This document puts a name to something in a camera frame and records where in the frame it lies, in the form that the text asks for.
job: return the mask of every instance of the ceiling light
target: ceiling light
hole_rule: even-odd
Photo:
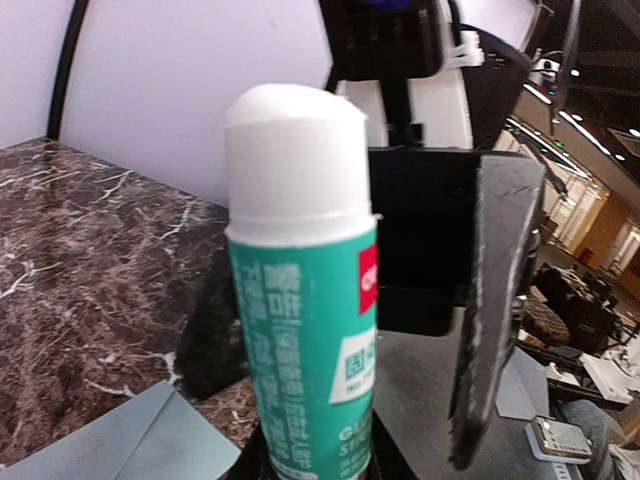
[[[553,148],[551,145],[549,145],[547,142],[545,142],[541,138],[538,138],[531,130],[529,130],[526,127],[523,127],[518,122],[516,122],[515,120],[512,120],[510,118],[507,118],[507,122],[509,122],[511,125],[514,125],[514,126],[518,127],[520,130],[522,130],[524,133],[526,133],[529,137],[533,138],[536,142],[538,142],[543,147],[548,148],[551,151],[551,153],[553,153],[556,157],[558,157],[564,163],[569,165],[571,168],[565,167],[562,164],[558,164],[559,166],[569,170],[571,173],[574,173],[574,174],[578,175],[579,177],[589,178],[589,175],[587,175],[585,172],[583,172],[575,163],[573,163],[568,158],[563,157],[555,148]]]
[[[538,99],[540,101],[542,101],[543,103],[546,103],[547,105],[551,105],[551,100],[549,100],[547,97],[545,97],[544,95],[542,95],[539,91],[537,91],[535,88],[533,88],[531,85],[529,85],[528,83],[524,84],[524,88],[526,90],[528,90],[529,92],[531,92],[534,96],[538,97]]]
[[[611,155],[611,152],[609,150],[607,150],[607,148],[604,145],[602,145],[596,139],[596,137],[591,135],[582,125],[579,125],[578,123],[576,123],[576,121],[573,118],[571,118],[570,115],[568,115],[566,112],[558,112],[558,113],[560,114],[560,116],[562,118],[564,118],[567,122],[569,122],[571,125],[573,125],[576,128],[576,130],[578,130],[582,135],[587,137],[587,139],[591,143],[593,143],[596,147],[598,147],[602,153],[604,153],[605,155]]]

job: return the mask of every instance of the teal label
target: teal label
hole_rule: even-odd
[[[312,248],[230,243],[251,379],[286,480],[351,480],[371,454],[376,231]]]

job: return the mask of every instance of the ceiling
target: ceiling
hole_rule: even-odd
[[[605,156],[592,142],[582,135],[571,123],[560,119],[554,135],[551,135],[548,121],[547,105],[531,93],[523,90],[520,100],[514,109],[517,121],[538,131],[540,138],[547,143],[560,140],[570,154],[568,160],[580,164],[584,169],[600,180],[611,191],[620,196],[631,207],[631,220],[640,222],[640,186],[619,165],[619,162]],[[562,163],[553,155],[546,155],[550,160]]]
[[[543,40],[543,50],[562,48],[570,1],[562,5]],[[581,124],[640,185],[640,0],[582,0],[576,69],[565,111]],[[615,159],[622,155],[625,160]]]

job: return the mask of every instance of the glue stick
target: glue stick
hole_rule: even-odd
[[[359,478],[371,456],[378,260],[365,116],[262,85],[227,112],[234,284],[262,429],[284,480]]]

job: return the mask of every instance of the desk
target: desk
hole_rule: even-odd
[[[553,479],[551,463],[536,460],[525,422],[494,414],[471,468],[454,472],[450,454],[449,400],[460,322],[445,338],[380,332],[375,409],[421,480]],[[580,478],[572,468],[573,478]]]
[[[613,360],[595,358],[583,353],[580,362],[604,398],[629,404],[633,401],[629,392],[640,392],[640,380],[624,373]]]
[[[594,387],[589,372],[587,372],[580,361],[563,357],[549,350],[534,348],[522,342],[518,343],[518,347],[541,365],[547,366],[553,362],[562,371],[571,373],[577,378],[580,383],[579,387],[549,380],[549,396],[552,400],[571,402],[585,399],[595,403],[600,408],[616,412],[624,410],[627,407],[628,403],[606,399],[597,387]]]
[[[226,209],[47,139],[0,150],[0,463],[163,379]],[[248,380],[196,405],[238,444]],[[235,421],[232,413],[240,415]]]

